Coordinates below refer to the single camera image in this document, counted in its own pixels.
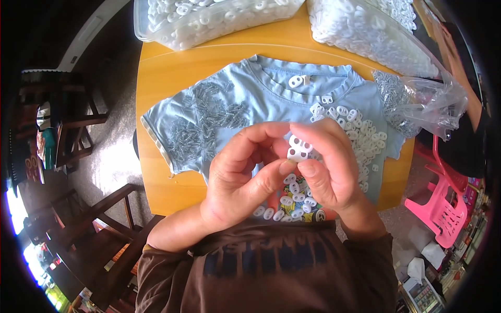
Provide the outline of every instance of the plastic bag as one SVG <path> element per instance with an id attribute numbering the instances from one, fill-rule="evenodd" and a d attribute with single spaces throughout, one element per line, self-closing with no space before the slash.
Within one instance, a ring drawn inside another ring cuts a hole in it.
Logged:
<path id="1" fill-rule="evenodd" d="M 441 75 L 443 83 L 372 72 L 386 121 L 406 138 L 416 136 L 424 128 L 447 141 L 450 132 L 459 128 L 468 103 L 466 91 L 450 73 Z"/>

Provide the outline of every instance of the forearm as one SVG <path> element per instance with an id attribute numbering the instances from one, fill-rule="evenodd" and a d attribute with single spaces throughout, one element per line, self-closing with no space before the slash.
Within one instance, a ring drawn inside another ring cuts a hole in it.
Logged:
<path id="1" fill-rule="evenodd" d="M 155 249 L 179 252 L 198 243 L 211 234 L 201 214 L 200 203 L 177 211 L 160 222 L 151 230 L 147 243 Z"/>
<path id="2" fill-rule="evenodd" d="M 360 194 L 355 204 L 338 214 L 341 227 L 349 240 L 371 241 L 386 234 L 386 227 L 376 208 L 363 194 Z"/>

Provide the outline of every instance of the floor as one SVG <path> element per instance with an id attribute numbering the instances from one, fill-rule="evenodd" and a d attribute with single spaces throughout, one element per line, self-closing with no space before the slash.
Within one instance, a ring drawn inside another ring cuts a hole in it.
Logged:
<path id="1" fill-rule="evenodd" d="M 137 67 L 142 43 L 132 37 L 125 41 L 123 48 L 113 57 L 99 62 L 99 69 L 93 73 L 96 105 L 100 113 L 108 111 L 109 118 L 105 124 L 88 128 L 94 141 L 94 151 L 80 161 L 75 173 L 69 175 L 69 184 L 89 205 L 97 203 L 125 183 L 137 185 L 138 190 L 130 195 L 131 211 L 135 223 L 143 226 L 153 215 L 149 211 L 141 166 L 132 145 L 136 128 Z M 397 275 L 399 265 L 407 264 L 433 238 L 431 231 L 403 206 L 407 196 L 429 181 L 424 165 L 424 159 L 414 156 L 402 204 L 379 213 L 394 237 L 393 256 Z M 127 223 L 121 203 L 106 214 L 123 224 Z M 346 238 L 339 223 L 337 230 L 341 239 Z"/>

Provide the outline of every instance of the person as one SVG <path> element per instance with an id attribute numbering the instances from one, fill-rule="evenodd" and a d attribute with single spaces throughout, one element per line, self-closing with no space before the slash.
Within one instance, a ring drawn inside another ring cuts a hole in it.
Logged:
<path id="1" fill-rule="evenodd" d="M 287 160 L 289 131 L 311 143 L 323 164 Z M 333 220 L 248 218 L 296 167 L 312 196 L 339 215 L 343 243 Z M 350 140 L 331 119 L 242 129 L 213 159 L 206 199 L 151 230 L 136 312 L 394 312 L 393 238 L 357 178 Z"/>

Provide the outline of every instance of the yellow table top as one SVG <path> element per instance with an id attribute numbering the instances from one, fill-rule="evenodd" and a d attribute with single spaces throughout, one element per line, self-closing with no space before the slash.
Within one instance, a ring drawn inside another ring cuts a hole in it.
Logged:
<path id="1" fill-rule="evenodd" d="M 194 171 L 170 178 L 169 167 L 139 118 L 160 100 L 188 88 L 229 63 L 254 54 L 299 63 L 352 65 L 364 79 L 374 69 L 386 67 L 344 50 L 319 44 L 311 38 L 306 5 L 286 21 L 236 32 L 196 48 L 175 52 L 159 43 L 144 43 L 139 61 L 136 91 L 136 124 L 143 181 L 151 213 L 170 215 L 205 198 L 206 185 Z M 400 159 L 384 162 L 378 210 L 400 204 L 407 184 L 414 139 L 403 145 Z"/>

